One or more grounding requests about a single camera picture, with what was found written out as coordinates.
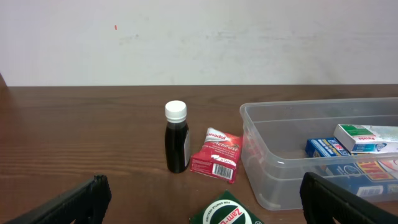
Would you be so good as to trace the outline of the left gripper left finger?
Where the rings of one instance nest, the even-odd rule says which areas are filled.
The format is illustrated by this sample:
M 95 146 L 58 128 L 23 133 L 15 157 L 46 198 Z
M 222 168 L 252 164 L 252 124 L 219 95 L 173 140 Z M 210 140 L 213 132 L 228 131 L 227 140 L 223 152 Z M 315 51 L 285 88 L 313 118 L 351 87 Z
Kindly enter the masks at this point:
M 111 201 L 106 175 L 96 175 L 74 189 L 9 220 L 8 224 L 101 224 Z

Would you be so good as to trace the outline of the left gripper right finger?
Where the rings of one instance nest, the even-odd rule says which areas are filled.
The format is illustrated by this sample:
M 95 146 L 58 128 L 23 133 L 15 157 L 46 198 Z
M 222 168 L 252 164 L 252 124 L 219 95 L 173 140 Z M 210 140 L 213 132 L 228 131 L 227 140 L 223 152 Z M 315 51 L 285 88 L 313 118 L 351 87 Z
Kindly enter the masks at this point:
M 397 224 L 397 216 L 313 172 L 305 173 L 300 198 L 308 224 Z

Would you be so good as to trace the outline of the blue Kool Fever box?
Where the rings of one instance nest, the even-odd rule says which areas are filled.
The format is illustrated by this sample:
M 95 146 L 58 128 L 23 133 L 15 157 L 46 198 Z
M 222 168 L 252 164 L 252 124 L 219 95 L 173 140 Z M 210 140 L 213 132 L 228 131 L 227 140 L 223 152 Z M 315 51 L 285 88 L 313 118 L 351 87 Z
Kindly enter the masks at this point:
M 349 156 L 335 138 L 308 139 L 305 152 L 309 157 Z M 371 161 L 318 166 L 322 175 L 359 197 L 397 194 L 397 161 Z

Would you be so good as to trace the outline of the white Panadol box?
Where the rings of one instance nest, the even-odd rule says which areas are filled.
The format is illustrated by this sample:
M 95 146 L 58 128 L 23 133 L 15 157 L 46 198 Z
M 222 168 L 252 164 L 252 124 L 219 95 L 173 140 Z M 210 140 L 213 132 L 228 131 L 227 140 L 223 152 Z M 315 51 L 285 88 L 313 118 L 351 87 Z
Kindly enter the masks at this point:
M 333 134 L 350 153 L 397 152 L 397 126 L 338 124 Z

